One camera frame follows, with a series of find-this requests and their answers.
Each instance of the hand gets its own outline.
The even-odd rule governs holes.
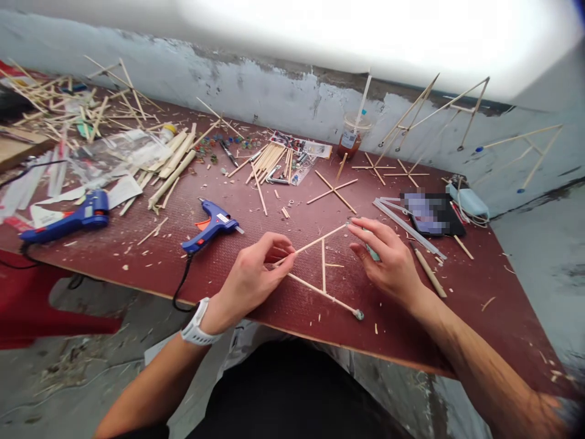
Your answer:
[[[380,256],[380,262],[375,262],[365,246],[350,244],[364,264],[368,278],[379,289],[407,309],[430,292],[416,272],[412,253],[390,227],[367,218],[352,218],[352,223],[347,227],[349,231]]]
[[[264,266],[283,257],[285,261],[273,270]],[[209,300],[200,325],[202,331],[221,334],[257,308],[292,270],[295,257],[291,240],[271,232],[240,250],[224,286]]]

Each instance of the workbench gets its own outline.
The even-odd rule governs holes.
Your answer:
[[[161,120],[184,119],[185,127],[196,121],[197,131],[204,131],[215,120],[176,105],[161,105],[167,108],[166,114],[169,115],[159,114]],[[152,107],[147,111],[156,112]],[[170,117],[176,113],[180,116]],[[242,125],[250,127],[248,133],[243,134],[251,137],[259,137],[254,132],[265,130],[251,124],[240,124],[239,127]],[[224,138],[232,136],[232,133],[219,129],[211,132],[210,136],[218,133]],[[232,146],[234,154],[237,146]],[[268,209],[268,216],[265,216],[254,185],[244,184],[250,174],[250,166],[228,179],[221,174],[220,168],[231,171],[234,167],[219,146],[215,150],[219,163],[207,170],[209,159],[206,159],[206,164],[193,162],[190,166],[192,171],[187,169],[184,172],[167,208],[161,210],[159,216],[147,210],[147,199],[158,187],[148,185],[145,194],[123,217],[118,215],[119,208],[110,212],[110,225],[106,229],[79,232],[51,244],[35,246],[30,250],[31,255],[47,264],[171,298],[185,269],[185,252],[180,244],[197,235],[194,223],[207,219],[197,199],[200,196],[228,211],[232,218],[238,220],[245,234],[220,236],[195,256],[180,293],[181,301],[195,304],[219,291],[238,251],[256,242],[263,233],[284,234],[296,248],[300,248],[344,224],[352,216],[334,194],[306,205],[311,198],[328,190],[313,170],[298,187],[264,183],[261,189]],[[246,149],[239,154],[251,154],[249,151]],[[340,161],[334,147],[331,159],[318,159],[313,169],[333,184]],[[368,165],[363,152],[348,161],[338,184],[352,179],[359,181],[339,192],[359,215],[389,225],[407,243],[405,231],[396,227],[372,202],[380,196],[398,198],[401,190],[410,188],[411,184],[406,177],[386,177],[386,186],[382,186],[373,172],[352,169],[352,166]],[[384,158],[380,166],[396,166],[396,172],[402,171],[392,158]],[[449,177],[450,173],[426,166],[417,169],[419,173],[430,174],[417,177],[417,182],[426,192],[444,193],[445,184],[441,177]],[[276,198],[274,189],[278,190],[280,199]],[[46,199],[45,187],[37,190],[33,201],[41,199]],[[288,207],[289,200],[293,200],[292,207]],[[285,206],[290,219],[285,219],[281,212]],[[71,210],[71,203],[45,207]],[[166,217],[168,220],[159,236],[150,237],[138,246],[138,242]],[[506,269],[511,265],[496,236],[490,228],[466,228],[467,235],[462,241],[475,260],[468,258],[450,237],[432,239],[448,257],[443,267],[419,246],[448,294],[445,303],[477,331],[531,388],[553,396],[572,395],[573,386],[567,379],[560,377],[556,382],[551,380],[551,370],[562,371],[562,365],[518,278]],[[303,338],[353,349],[428,373],[455,377],[452,367],[423,328],[369,281],[361,262],[349,248],[353,241],[356,240],[348,230],[341,230],[326,239],[326,262],[343,266],[327,268],[327,292],[362,310],[365,314],[363,321],[358,321],[350,312],[290,278],[285,278],[269,299],[249,317]],[[15,229],[6,224],[0,226],[0,249],[18,252],[20,244]],[[415,264],[423,282],[433,289],[418,261],[415,260]],[[320,246],[313,246],[299,254],[292,273],[320,288]],[[483,306],[493,297],[495,299],[483,310]]]

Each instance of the red stool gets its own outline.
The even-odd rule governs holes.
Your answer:
[[[0,251],[0,259],[15,266],[31,262]],[[121,318],[93,317],[58,311],[49,304],[55,283],[72,272],[47,264],[18,270],[0,265],[0,349],[26,348],[38,337],[115,334]]]

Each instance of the clear plastic bag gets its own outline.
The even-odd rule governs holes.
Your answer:
[[[70,162],[84,184],[96,179],[107,183],[132,169],[146,170],[171,154],[154,134],[136,129],[86,145],[76,151]]]

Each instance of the plastic cup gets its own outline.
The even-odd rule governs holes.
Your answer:
[[[342,157],[347,153],[347,159],[351,159],[366,139],[372,129],[372,121],[362,115],[360,122],[356,124],[357,112],[347,112],[343,117],[343,133],[339,139],[337,155]]]

